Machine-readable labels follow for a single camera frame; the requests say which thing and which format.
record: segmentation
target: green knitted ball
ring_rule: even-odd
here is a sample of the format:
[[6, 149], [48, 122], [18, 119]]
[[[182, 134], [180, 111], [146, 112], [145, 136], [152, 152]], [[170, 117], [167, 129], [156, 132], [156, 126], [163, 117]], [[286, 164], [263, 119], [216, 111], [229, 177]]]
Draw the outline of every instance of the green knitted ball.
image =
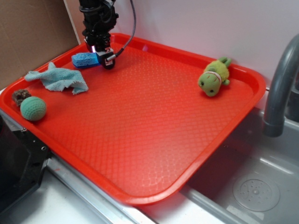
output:
[[23, 118], [30, 121], [37, 121], [45, 116], [47, 106], [39, 97], [28, 97], [21, 103], [20, 109]]

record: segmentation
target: stainless steel sink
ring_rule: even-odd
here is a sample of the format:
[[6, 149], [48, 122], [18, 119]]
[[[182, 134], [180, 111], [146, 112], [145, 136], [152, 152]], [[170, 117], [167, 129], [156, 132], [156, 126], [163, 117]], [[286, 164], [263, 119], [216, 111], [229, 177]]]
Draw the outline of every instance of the stainless steel sink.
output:
[[254, 109], [187, 183], [250, 224], [299, 223], [299, 125], [262, 134]]

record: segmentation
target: tray rim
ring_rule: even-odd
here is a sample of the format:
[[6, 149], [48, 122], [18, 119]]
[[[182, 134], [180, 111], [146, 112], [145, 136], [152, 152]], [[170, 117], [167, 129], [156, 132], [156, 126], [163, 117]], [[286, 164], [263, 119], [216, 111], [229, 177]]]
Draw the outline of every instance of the tray rim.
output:
[[[128, 37], [129, 37], [128, 35], [124, 35], [124, 34], [112, 34], [111, 40], [112, 40], [112, 42], [125, 44]], [[181, 63], [186, 63], [191, 66], [196, 66], [196, 67], [201, 66], [202, 68], [204, 68], [208, 63], [215, 60], [214, 58], [210, 58], [210, 57], [202, 56], [202, 55], [195, 54], [192, 52], [187, 52], [184, 50], [176, 49], [176, 48], [165, 46], [165, 45], [162, 45], [159, 43], [150, 42], [150, 41], [138, 38], [138, 37], [134, 37], [132, 42], [134, 43], [134, 45], [133, 46], [129, 45], [130, 47], [142, 50], [144, 48], [144, 46], [147, 46], [148, 53], [157, 54], [157, 52], [159, 51], [159, 56], [166, 57], [166, 58], [171, 57], [172, 60], [175, 60], [175, 61], [178, 61]], [[71, 50], [65, 52], [64, 54], [54, 58], [53, 60], [51, 60], [51, 62], [54, 62], [57, 67], [61, 67], [61, 66], [65, 65], [65, 63], [63, 63], [63, 61], [65, 61], [66, 58], [68, 58], [69, 61], [71, 61], [71, 56], [76, 53], [82, 52], [82, 49], [84, 49], [84, 48], [85, 48], [85, 44], [84, 43], [80, 44], [80, 45], [72, 48]], [[202, 62], [202, 64], [200, 64], [200, 65], [198, 63], [196, 63], [199, 59]], [[45, 71], [47, 69], [47, 67], [48, 67], [48, 63], [45, 63], [44, 65], [40, 66], [36, 70], [39, 72]], [[247, 76], [240, 76], [240, 77], [234, 76], [234, 74], [237, 73], [238, 71], [241, 71], [242, 73], [247, 74]], [[249, 85], [253, 90], [254, 96], [245, 105], [245, 107], [243, 107], [241, 109], [241, 111], [229, 122], [228, 126], [230, 128], [223, 129], [218, 134], [217, 138], [223, 139], [223, 140], [237, 127], [239, 122], [246, 117], [246, 115], [251, 111], [251, 109], [254, 108], [255, 104], [262, 98], [262, 96], [264, 95], [264, 93], [266, 91], [265, 80], [258, 72], [248, 69], [248, 68], [245, 68], [245, 67], [242, 67], [242, 66], [239, 66], [239, 65], [236, 65], [236, 64], [233, 64], [233, 63], [230, 65], [230, 72], [231, 72], [232, 78], [234, 78], [234, 79], [243, 81], [246, 84], [248, 84], [248, 82], [255, 83], [255, 85], [253, 85], [253, 86]], [[38, 138], [41, 138], [43, 141], [45, 141], [49, 145], [50, 148], [58, 147], [58, 150], [59, 150], [59, 148], [64, 149], [64, 147], [61, 146], [58, 142], [53, 142], [53, 140], [51, 138], [49, 138], [48, 136], [43, 134], [38, 128], [35, 128], [34, 123], [31, 123], [31, 122], [23, 119], [18, 113], [16, 113], [9, 106], [10, 103], [8, 103], [8, 102], [11, 102], [11, 95], [12, 95], [13, 91], [16, 90], [16, 89], [14, 89], [14, 87], [18, 86], [17, 89], [26, 88], [28, 86], [28, 84], [31, 85], [34, 82], [30, 82], [30, 84], [29, 84], [27, 81], [25, 81], [24, 77], [21, 77], [20, 79], [11, 83], [0, 94], [0, 108], [4, 112], [6, 112], [9, 116], [11, 116], [14, 120], [16, 120], [19, 124], [21, 124], [22, 126], [26, 127], [28, 130], [33, 132]], [[184, 171], [184, 173], [182, 175], [180, 175], [170, 187], [168, 187], [167, 189], [165, 189], [155, 195], [149, 195], [149, 196], [128, 195], [126, 192], [124, 192], [118, 186], [113, 184], [106, 177], [104, 177], [103, 175], [101, 175], [99, 173], [96, 173], [89, 166], [84, 165], [84, 172], [83, 172], [82, 167], [75, 166], [74, 164], [77, 163], [79, 158], [77, 158], [71, 152], [63, 150], [63, 152], [56, 153], [57, 149], [54, 151], [58, 156], [62, 157], [63, 160], [65, 160], [67, 163], [69, 163], [72, 167], [74, 167], [80, 173], [84, 173], [83, 175], [86, 176], [88, 179], [92, 180], [92, 182], [95, 183], [98, 187], [100, 187], [99, 183], [109, 186], [109, 188], [105, 188], [103, 190], [106, 191], [111, 196], [113, 196], [115, 199], [117, 199], [123, 203], [131, 204], [131, 205], [142, 205], [142, 204], [151, 204], [151, 203], [155, 203], [157, 201], [161, 201], [161, 200], [167, 198], [168, 196], [179, 191], [179, 189], [188, 181], [188, 179], [192, 176], [192, 174], [195, 173], [200, 168], [200, 166], [205, 162], [205, 160], [208, 159], [209, 156], [203, 156], [203, 155], [204, 154], [211, 155], [217, 149], [217, 147], [221, 144], [221, 142], [223, 140], [221, 140], [221, 141], [214, 140], [210, 145], [208, 145], [208, 147], [205, 148], [203, 150], [203, 152], [200, 154], [201, 158], [199, 158], [199, 156], [197, 158], [195, 158], [193, 163], [190, 164], [190, 166]]]

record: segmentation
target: white wall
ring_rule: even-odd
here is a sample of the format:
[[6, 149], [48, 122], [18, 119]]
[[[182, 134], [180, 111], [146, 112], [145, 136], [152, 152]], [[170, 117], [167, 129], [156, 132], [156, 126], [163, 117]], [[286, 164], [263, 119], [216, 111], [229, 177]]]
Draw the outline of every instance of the white wall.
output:
[[[65, 0], [77, 5], [75, 0]], [[299, 33], [298, 0], [134, 0], [136, 36], [218, 58], [261, 73], [269, 86], [288, 42]], [[112, 32], [130, 34], [129, 0], [117, 0]], [[82, 32], [83, 15], [75, 20]]]

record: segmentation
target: gray faucet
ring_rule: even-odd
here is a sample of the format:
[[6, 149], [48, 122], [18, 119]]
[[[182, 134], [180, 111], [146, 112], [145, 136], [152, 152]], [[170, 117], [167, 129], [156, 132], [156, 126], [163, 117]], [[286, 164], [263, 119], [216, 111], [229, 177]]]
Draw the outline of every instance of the gray faucet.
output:
[[286, 47], [272, 80], [263, 117], [263, 133], [282, 134], [285, 116], [299, 121], [299, 34]]

